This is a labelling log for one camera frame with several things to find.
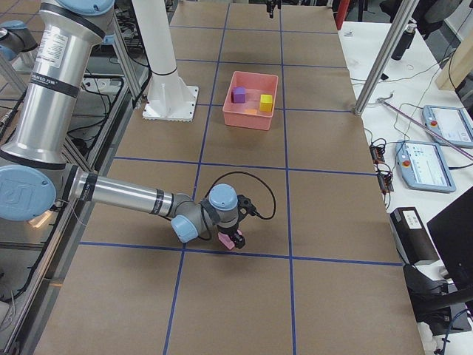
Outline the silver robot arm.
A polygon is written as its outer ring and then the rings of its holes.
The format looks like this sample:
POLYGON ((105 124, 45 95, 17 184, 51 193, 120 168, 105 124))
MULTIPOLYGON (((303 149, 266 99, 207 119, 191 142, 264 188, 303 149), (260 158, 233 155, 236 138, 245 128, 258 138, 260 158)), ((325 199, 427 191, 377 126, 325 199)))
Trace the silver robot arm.
POLYGON ((91 50, 113 15, 112 1, 43 1, 45 24, 13 139, 1 147, 1 217, 31 220, 58 199, 92 201, 167 217, 182 243, 218 230, 229 249, 242 248, 239 223, 255 215, 251 201, 216 181, 200 201, 85 172, 62 149, 91 50))

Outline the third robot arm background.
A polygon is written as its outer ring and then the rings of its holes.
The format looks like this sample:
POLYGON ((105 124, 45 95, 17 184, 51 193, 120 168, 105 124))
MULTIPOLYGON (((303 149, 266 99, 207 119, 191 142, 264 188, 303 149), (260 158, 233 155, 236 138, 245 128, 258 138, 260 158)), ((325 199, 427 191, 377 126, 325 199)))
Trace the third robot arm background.
POLYGON ((20 57, 28 67, 33 67, 37 52, 38 42, 23 21, 1 23, 1 54, 8 61, 20 57))

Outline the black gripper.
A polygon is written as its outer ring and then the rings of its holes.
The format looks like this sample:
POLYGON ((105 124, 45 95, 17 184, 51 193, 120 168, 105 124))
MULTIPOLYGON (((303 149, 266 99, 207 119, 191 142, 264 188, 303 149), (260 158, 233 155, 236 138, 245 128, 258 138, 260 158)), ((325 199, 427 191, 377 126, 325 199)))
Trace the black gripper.
POLYGON ((268 10, 269 17, 273 18, 273 13, 274 13, 273 9, 275 9, 275 8, 279 9, 280 8, 280 0, 267 0, 266 1, 266 6, 269 9, 268 10))
POLYGON ((217 230, 223 234, 230 236, 231 242, 237 249, 242 249, 246 242, 245 237, 237 231, 239 223, 245 219, 247 215, 256 216, 256 207, 252 204, 249 197, 237 195, 237 205, 225 214, 225 219, 217 224, 217 230))

